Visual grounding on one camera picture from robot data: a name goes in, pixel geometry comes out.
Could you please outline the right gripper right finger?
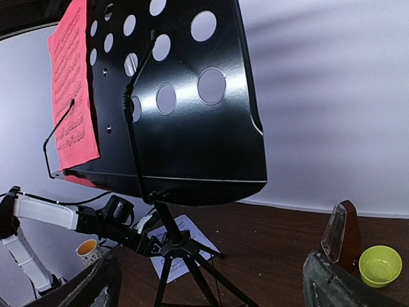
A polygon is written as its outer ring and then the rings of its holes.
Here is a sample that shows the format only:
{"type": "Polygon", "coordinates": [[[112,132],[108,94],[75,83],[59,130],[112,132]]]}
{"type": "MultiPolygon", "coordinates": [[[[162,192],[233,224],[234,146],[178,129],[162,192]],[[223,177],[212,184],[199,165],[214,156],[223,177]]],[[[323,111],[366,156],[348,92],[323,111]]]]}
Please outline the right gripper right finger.
{"type": "Polygon", "coordinates": [[[311,251],[303,265],[306,306],[403,306],[404,304],[365,285],[333,264],[320,251],[311,251]]]}

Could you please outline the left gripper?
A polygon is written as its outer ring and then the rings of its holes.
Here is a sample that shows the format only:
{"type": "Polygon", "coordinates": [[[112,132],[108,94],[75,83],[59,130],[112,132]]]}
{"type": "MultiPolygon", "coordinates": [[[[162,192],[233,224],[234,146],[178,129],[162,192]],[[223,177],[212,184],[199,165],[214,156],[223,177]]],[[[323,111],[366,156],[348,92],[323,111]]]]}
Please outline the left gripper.
{"type": "Polygon", "coordinates": [[[155,236],[149,237],[147,233],[137,233],[135,237],[137,254],[148,258],[160,255],[160,241],[155,236]]]}

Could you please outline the red sheet music page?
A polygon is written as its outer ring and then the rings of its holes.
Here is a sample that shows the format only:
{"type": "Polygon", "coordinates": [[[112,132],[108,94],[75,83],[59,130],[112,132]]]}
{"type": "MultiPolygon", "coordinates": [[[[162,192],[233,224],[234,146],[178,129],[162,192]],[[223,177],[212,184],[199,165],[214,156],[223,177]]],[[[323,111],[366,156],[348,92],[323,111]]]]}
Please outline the red sheet music page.
{"type": "Polygon", "coordinates": [[[52,68],[52,116],[61,170],[100,157],[89,101],[87,2],[72,1],[47,39],[52,68]]]}

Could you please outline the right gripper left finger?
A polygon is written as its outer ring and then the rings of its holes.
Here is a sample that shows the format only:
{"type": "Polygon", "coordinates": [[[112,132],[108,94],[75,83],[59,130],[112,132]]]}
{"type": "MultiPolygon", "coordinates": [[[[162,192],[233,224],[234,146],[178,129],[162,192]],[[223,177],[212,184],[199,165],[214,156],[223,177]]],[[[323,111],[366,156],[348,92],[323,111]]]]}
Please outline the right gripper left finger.
{"type": "Polygon", "coordinates": [[[113,251],[32,306],[117,306],[121,290],[120,262],[113,251]]]}

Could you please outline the white sheet music page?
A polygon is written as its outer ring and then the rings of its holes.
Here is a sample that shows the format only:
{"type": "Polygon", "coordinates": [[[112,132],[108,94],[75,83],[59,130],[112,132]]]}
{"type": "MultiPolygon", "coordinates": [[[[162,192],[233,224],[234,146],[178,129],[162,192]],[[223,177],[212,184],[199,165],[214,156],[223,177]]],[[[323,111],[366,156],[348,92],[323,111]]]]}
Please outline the white sheet music page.
{"type": "MultiPolygon", "coordinates": [[[[216,252],[219,252],[219,249],[216,247],[214,243],[208,239],[204,233],[196,226],[196,224],[191,220],[190,217],[187,215],[179,215],[174,219],[175,223],[177,224],[180,232],[182,231],[189,231],[190,239],[185,239],[183,244],[176,245],[173,249],[175,249],[176,256],[173,256],[173,260],[171,263],[171,268],[167,277],[167,283],[171,283],[174,280],[180,278],[181,276],[187,274],[189,272],[187,265],[183,261],[182,257],[184,254],[188,254],[188,252],[195,253],[199,251],[199,254],[205,259],[209,260],[212,256],[209,252],[206,252],[202,249],[199,250],[199,246],[194,245],[193,241],[196,241],[216,252]]],[[[166,233],[165,226],[161,226],[155,230],[148,232],[148,237],[151,238],[152,236],[156,237],[160,242],[163,241],[164,235],[166,233]]],[[[159,279],[162,276],[162,271],[164,268],[165,258],[162,255],[154,256],[150,258],[151,263],[157,276],[159,279]]]]}

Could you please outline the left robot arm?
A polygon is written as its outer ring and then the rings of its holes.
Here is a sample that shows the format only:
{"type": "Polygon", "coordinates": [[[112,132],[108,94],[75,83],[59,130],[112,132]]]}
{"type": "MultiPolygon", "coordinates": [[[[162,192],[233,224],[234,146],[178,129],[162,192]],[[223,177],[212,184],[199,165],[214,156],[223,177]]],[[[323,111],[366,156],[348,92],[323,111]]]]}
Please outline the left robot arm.
{"type": "Polygon", "coordinates": [[[23,234],[23,246],[36,255],[38,265],[35,270],[27,269],[20,255],[13,255],[1,261],[1,270],[14,273],[7,265],[17,264],[22,269],[19,275],[29,278],[29,287],[39,298],[61,278],[72,279],[81,271],[75,250],[84,240],[96,240],[107,250],[120,245],[144,256],[149,248],[140,245],[149,243],[150,229],[137,224],[155,209],[144,206],[137,210],[132,201],[104,192],[88,200],[60,202],[12,187],[1,195],[1,240],[23,234]]]}

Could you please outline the black music stand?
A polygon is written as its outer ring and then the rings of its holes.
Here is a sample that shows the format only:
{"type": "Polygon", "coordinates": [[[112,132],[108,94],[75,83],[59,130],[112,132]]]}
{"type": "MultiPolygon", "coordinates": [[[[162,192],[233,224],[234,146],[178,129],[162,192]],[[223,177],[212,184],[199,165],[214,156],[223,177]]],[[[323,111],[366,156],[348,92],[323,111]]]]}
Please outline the black music stand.
{"type": "MultiPolygon", "coordinates": [[[[56,178],[142,198],[165,228],[163,305],[173,249],[190,235],[169,205],[221,205],[267,182],[263,128],[238,1],[88,1],[91,113],[100,157],[56,178]]],[[[208,272],[247,306],[254,301],[200,254],[182,257],[210,306],[208,272]]]]}

